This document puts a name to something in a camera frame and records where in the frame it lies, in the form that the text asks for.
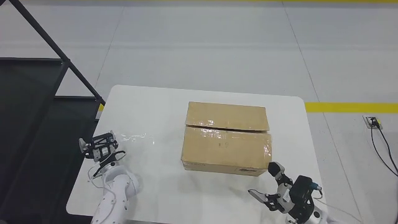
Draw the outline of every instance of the white cable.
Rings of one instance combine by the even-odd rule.
[[[344,211],[344,210],[342,210],[342,209],[340,209],[340,208],[337,208],[337,207],[331,206],[331,205],[329,205],[329,204],[326,204],[325,202],[322,202],[321,200],[319,200],[319,199],[317,199],[317,198],[315,198],[315,200],[317,200],[318,202],[320,202],[320,203],[322,203],[322,204],[324,204],[324,205],[326,205],[326,206],[328,206],[328,207],[334,208],[335,210],[341,211],[341,212],[343,212],[343,213],[345,213],[345,214],[347,214],[347,215],[353,217],[355,220],[359,221],[360,223],[362,223],[358,218],[356,218],[353,214],[348,213],[347,211]]]

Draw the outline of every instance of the black cable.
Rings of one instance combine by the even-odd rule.
[[[395,173],[395,172],[386,164],[386,162],[384,162],[383,158],[381,158],[379,152],[377,151],[376,145],[374,145],[374,140],[373,140],[373,125],[372,125],[372,124],[371,124],[371,137],[372,137],[372,143],[373,143],[374,150],[376,151],[376,153],[377,153],[377,155],[379,156],[380,160],[383,162],[383,164],[384,164],[396,177],[398,177],[398,174]]]
[[[386,137],[384,137],[384,134],[383,134],[383,132],[381,131],[380,127],[378,126],[377,128],[379,129],[379,131],[380,131],[380,133],[381,133],[381,136],[383,136],[384,142],[386,142],[386,144],[387,144],[388,155],[389,155],[389,157],[390,157],[390,160],[391,160],[391,162],[392,162],[392,165],[394,166],[394,168],[396,168],[396,171],[398,172],[398,168],[397,168],[397,166],[396,166],[396,163],[394,162],[394,160],[393,160],[393,158],[392,158],[392,155],[391,155],[390,145],[388,144]]]

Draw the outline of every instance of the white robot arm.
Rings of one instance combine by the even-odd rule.
[[[120,159],[116,159],[116,154],[126,152],[116,152],[118,143],[112,132],[94,137],[89,144],[80,139],[79,145],[86,158],[99,162],[99,169],[90,180],[101,177],[103,183],[103,198],[91,223],[123,224],[129,209],[129,200],[141,188],[137,177],[119,164]]]
[[[293,183],[278,162],[270,162],[268,172],[278,183],[276,194],[263,194],[254,189],[248,192],[270,211],[288,214],[286,224],[341,224],[314,204],[312,192],[317,190],[322,194],[322,188],[311,178],[300,175]]]

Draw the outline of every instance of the black metal frame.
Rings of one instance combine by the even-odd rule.
[[[36,30],[36,32],[44,39],[44,41],[51,47],[52,50],[61,58],[61,60],[66,64],[70,70],[79,78],[79,80],[91,91],[94,97],[101,102],[102,105],[105,105],[104,99],[98,94],[98,92],[91,86],[91,84],[87,81],[87,79],[81,74],[81,72],[76,68],[76,66],[72,63],[72,61],[62,52],[60,47],[51,39],[51,37],[46,33],[46,31],[42,28],[42,26],[34,19],[34,17],[29,13],[29,11],[23,6],[23,4],[19,0],[8,0],[18,11],[19,13],[26,19],[26,21]]]

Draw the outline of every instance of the box flap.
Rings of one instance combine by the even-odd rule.
[[[269,130],[266,109],[260,106],[189,102],[185,124],[243,131]]]
[[[271,161],[271,135],[187,126],[181,160],[267,169]]]

